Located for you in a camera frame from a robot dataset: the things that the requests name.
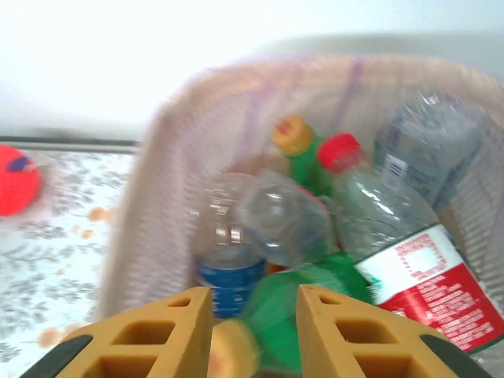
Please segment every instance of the red ball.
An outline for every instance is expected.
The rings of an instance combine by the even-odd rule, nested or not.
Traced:
[[[35,200],[39,192],[40,171],[33,167],[29,171],[9,172],[8,164],[25,156],[11,146],[0,144],[0,216],[17,214]]]

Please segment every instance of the clear plastic bottle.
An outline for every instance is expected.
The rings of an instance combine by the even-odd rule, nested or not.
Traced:
[[[486,113],[447,94],[421,92],[375,137],[373,164],[404,181],[438,211],[453,197],[480,148]]]
[[[240,314],[265,275],[265,260],[243,238],[232,214],[236,201],[256,179],[228,173],[206,183],[195,236],[197,281],[212,290],[215,317]]]
[[[504,335],[498,310],[414,189],[390,186],[348,133],[327,140],[319,159],[334,176],[339,241],[380,307],[438,329],[468,352]]]
[[[323,203],[278,173],[263,174],[236,213],[257,253],[274,264],[315,262],[335,248]]]

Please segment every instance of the pink mesh basket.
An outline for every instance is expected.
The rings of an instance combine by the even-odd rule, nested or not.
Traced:
[[[281,169],[275,121],[298,113],[322,135],[350,131],[372,151],[375,130],[413,91],[445,91],[485,108],[494,125],[441,218],[491,298],[504,305],[504,87],[437,59],[331,57],[206,72],[166,103],[137,159],[106,257],[98,316],[194,284],[191,239],[202,180],[224,171]],[[504,342],[475,358],[504,377]]]

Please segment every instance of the crushed plastic bottle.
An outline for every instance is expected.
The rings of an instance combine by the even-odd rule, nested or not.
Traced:
[[[228,173],[206,183],[195,243],[197,281],[212,290],[215,317],[235,317],[265,275],[265,260],[243,238],[232,207],[256,179]]]
[[[295,114],[278,121],[272,140],[290,161],[289,176],[316,196],[331,195],[331,177],[317,159],[318,147],[324,139]]]
[[[257,253],[274,264],[315,262],[335,248],[322,202],[278,173],[263,174],[240,200],[236,214]]]
[[[351,134],[319,150],[334,176],[336,230],[380,307],[429,325],[466,352],[504,335],[504,320],[428,203],[365,161]]]
[[[389,185],[405,182],[435,210],[447,206],[481,146],[486,113],[447,94],[422,92],[375,137],[373,163]]]
[[[302,372],[296,329],[296,298],[301,284],[320,284],[372,303],[368,283],[344,253],[267,276],[236,319],[213,327],[209,378],[249,378],[258,370]]]

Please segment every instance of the floral tablecloth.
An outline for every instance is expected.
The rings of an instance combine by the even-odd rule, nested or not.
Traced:
[[[129,154],[26,151],[43,173],[38,199],[0,217],[0,377],[18,377],[88,324]]]

